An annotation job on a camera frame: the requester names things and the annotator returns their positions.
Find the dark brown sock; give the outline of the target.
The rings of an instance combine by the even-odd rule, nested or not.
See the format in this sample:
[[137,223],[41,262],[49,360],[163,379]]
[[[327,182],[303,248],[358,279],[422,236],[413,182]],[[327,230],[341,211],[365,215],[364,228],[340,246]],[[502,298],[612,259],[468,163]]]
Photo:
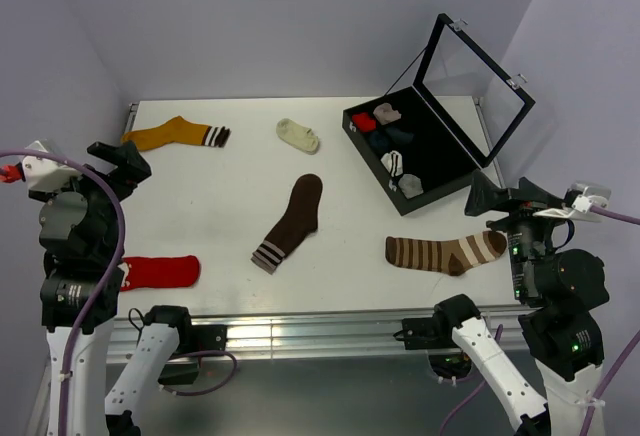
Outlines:
[[273,274],[309,235],[317,231],[322,191],[322,180],[315,174],[305,174],[296,180],[284,214],[251,255],[256,266]]

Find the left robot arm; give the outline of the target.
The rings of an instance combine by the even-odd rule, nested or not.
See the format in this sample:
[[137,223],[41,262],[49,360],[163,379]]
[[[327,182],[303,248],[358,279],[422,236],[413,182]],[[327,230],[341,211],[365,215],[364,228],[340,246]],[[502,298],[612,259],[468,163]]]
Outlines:
[[151,175],[134,143],[100,142],[88,153],[113,169],[71,165],[48,142],[36,141],[22,161],[29,196],[42,202],[39,243],[45,279],[42,324],[51,363],[50,435],[138,435],[139,412],[173,355],[195,342],[184,307],[154,306],[142,319],[132,359],[112,389],[107,353],[125,273],[121,201]]

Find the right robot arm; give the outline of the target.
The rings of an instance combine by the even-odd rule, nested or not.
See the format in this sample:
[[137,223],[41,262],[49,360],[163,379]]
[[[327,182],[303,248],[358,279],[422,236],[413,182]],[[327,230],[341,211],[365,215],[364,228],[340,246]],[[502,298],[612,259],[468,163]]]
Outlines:
[[529,385],[468,296],[435,306],[433,334],[471,358],[517,435],[605,432],[604,403],[596,393],[603,338],[590,313],[609,300],[604,264],[587,251],[554,246],[552,233],[561,224],[595,221],[590,210],[606,208],[610,196],[610,189],[589,182],[573,183],[559,198],[526,178],[500,188],[480,171],[472,175],[465,213],[504,215],[487,226],[507,236],[514,296],[530,309],[518,322],[546,393]]

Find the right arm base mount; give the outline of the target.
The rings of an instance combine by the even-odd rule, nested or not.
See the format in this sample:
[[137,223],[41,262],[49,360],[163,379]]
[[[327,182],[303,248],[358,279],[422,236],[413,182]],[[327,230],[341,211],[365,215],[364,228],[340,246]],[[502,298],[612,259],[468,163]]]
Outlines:
[[469,355],[446,338],[435,317],[405,318],[392,337],[406,351],[423,351],[427,373],[437,384],[456,387],[479,377]]

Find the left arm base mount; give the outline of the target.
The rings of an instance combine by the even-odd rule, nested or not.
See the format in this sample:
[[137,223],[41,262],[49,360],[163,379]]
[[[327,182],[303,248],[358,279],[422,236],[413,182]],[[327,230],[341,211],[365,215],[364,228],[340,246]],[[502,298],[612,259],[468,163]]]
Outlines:
[[196,358],[196,367],[202,368],[205,357],[227,357],[232,368],[229,374],[213,387],[196,390],[182,391],[174,387],[162,386],[161,389],[176,397],[197,397],[216,392],[231,382],[238,371],[237,358],[226,350],[227,326],[224,324],[193,325],[191,315],[186,307],[156,305],[143,314],[138,308],[128,312],[128,321],[138,332],[138,340],[142,339],[142,332],[146,326],[152,323],[167,324],[178,331],[179,343],[176,351],[171,355],[170,361],[180,358]]

